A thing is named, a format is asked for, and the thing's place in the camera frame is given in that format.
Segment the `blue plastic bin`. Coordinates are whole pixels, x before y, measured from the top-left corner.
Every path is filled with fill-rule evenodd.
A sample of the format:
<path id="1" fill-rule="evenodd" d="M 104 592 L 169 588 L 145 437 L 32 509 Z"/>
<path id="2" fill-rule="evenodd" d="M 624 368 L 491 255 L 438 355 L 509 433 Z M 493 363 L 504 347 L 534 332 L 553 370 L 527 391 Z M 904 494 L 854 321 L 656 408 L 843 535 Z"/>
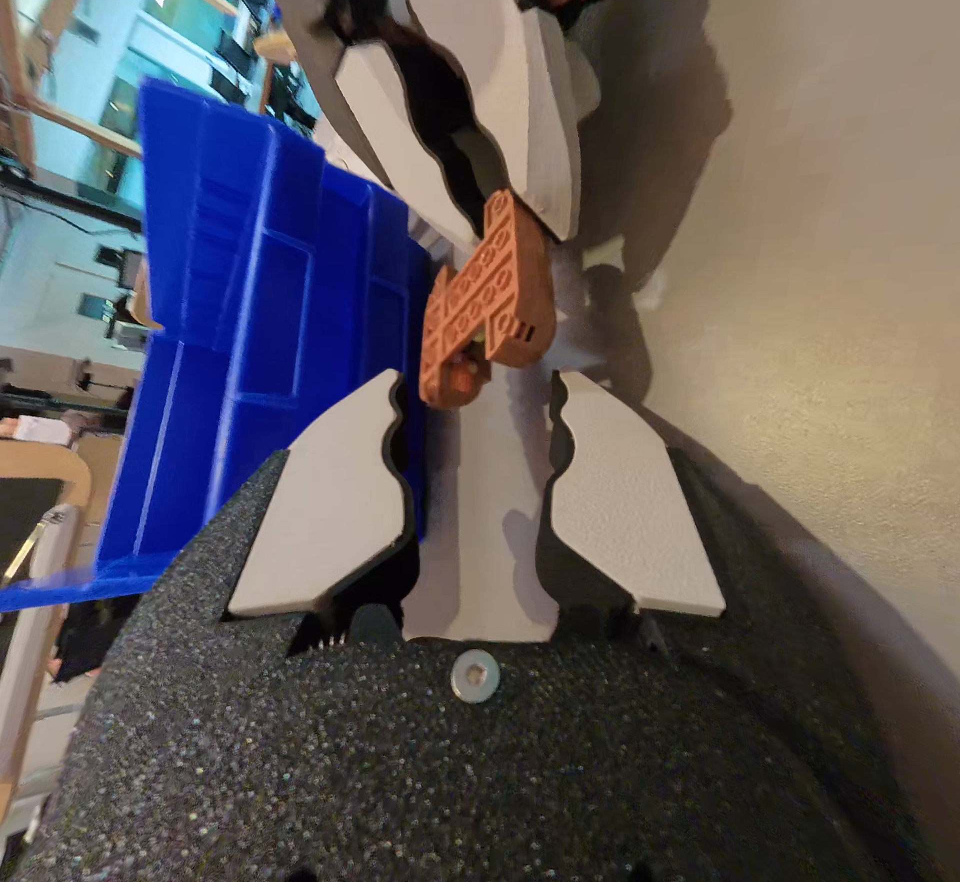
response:
<path id="1" fill-rule="evenodd" d="M 402 372 L 417 528 L 417 392 L 430 259 L 408 209 L 267 117 L 150 80 L 140 91 L 150 336 L 92 563 L 2 591 L 1 612 L 149 591 L 276 451 Z"/>

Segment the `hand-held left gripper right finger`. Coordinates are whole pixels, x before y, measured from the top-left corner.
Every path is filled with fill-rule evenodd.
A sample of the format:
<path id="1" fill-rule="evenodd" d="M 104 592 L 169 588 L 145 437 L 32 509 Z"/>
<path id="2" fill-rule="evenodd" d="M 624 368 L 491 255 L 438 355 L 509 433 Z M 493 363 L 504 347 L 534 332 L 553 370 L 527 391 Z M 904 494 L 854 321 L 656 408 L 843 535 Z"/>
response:
<path id="1" fill-rule="evenodd" d="M 665 442 L 578 371 L 554 377 L 549 531 L 642 611 L 720 616 L 726 600 Z"/>

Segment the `black wood-edged divider panel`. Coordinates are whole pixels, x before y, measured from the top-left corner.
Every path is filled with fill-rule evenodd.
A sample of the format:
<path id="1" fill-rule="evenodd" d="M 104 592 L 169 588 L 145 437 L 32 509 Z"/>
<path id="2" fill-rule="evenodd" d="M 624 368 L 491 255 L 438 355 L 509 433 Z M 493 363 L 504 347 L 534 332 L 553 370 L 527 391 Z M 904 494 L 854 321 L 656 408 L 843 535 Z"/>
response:
<path id="1" fill-rule="evenodd" d="M 5 574 L 42 516 L 73 506 L 77 523 L 67 559 L 72 561 L 88 521 L 92 475 L 64 446 L 3 438 L 1 441 L 1 572 Z"/>

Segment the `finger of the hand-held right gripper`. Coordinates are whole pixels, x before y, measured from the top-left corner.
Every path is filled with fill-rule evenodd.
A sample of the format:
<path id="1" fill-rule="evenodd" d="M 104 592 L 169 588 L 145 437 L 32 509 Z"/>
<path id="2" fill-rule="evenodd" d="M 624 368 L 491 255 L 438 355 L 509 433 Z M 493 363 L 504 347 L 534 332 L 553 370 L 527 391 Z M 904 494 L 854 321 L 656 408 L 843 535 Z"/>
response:
<path id="1" fill-rule="evenodd" d="M 348 47 L 335 81 L 391 191 L 459 251 L 473 253 L 479 237 L 454 201 L 439 157 L 414 128 L 390 49 L 383 44 Z"/>
<path id="2" fill-rule="evenodd" d="M 456 63 L 477 127 L 510 188 L 560 241 L 579 227 L 581 151 L 567 45 L 548 12 L 519 0 L 407 0 Z"/>

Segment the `brown brick-built toy animal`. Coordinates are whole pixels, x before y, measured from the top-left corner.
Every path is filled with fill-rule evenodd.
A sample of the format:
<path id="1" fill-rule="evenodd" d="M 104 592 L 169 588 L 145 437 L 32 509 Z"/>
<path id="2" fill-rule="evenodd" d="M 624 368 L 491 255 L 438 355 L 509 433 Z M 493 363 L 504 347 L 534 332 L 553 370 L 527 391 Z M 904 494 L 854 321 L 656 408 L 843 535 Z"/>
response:
<path id="1" fill-rule="evenodd" d="M 494 365 L 524 370 L 551 347 L 557 315 L 548 240 L 509 190 L 484 209 L 484 238 L 460 270 L 443 266 L 425 310 L 418 394 L 430 409 L 471 404 Z"/>

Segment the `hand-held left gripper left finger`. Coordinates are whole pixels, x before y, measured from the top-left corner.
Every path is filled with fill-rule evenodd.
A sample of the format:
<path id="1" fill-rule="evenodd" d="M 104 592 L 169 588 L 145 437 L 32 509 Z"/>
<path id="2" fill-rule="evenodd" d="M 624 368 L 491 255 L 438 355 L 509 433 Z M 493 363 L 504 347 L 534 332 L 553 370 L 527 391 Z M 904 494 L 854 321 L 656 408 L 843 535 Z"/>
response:
<path id="1" fill-rule="evenodd" d="M 412 489 L 393 458 L 405 379 L 385 369 L 291 444 L 226 605 L 230 617 L 328 610 L 413 539 Z"/>

